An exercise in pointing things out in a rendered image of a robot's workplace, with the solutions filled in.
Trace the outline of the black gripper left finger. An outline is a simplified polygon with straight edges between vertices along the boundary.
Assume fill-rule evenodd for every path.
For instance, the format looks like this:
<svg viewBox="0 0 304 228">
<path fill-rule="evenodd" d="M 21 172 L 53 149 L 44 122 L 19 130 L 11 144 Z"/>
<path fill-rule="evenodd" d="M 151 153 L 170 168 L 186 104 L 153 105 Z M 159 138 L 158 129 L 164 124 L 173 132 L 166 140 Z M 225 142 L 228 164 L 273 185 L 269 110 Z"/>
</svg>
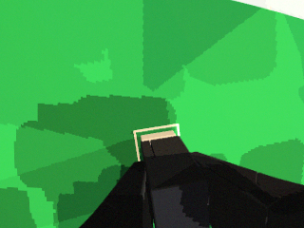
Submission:
<svg viewBox="0 0 304 228">
<path fill-rule="evenodd" d="M 153 228 L 143 161 L 133 163 L 80 228 Z"/>
</svg>

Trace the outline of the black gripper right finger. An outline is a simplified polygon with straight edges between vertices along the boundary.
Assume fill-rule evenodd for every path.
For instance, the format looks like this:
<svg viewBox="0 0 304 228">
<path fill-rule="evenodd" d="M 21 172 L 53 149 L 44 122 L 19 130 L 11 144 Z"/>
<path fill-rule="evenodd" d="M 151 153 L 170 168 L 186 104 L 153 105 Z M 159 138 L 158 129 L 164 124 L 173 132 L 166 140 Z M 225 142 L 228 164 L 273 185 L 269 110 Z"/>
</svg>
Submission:
<svg viewBox="0 0 304 228">
<path fill-rule="evenodd" d="M 304 228 L 304 183 L 190 153 L 209 180 L 210 227 Z"/>
</svg>

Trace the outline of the black plug with cable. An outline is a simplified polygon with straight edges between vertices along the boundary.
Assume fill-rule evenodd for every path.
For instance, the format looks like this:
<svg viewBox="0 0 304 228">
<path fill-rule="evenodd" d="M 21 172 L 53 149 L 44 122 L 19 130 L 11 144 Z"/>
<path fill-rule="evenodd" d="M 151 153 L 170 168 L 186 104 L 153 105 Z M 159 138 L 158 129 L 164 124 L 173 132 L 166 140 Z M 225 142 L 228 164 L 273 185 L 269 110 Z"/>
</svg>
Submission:
<svg viewBox="0 0 304 228">
<path fill-rule="evenodd" d="M 181 138 L 141 141 L 141 151 L 153 227 L 209 228 L 209 180 Z"/>
</svg>

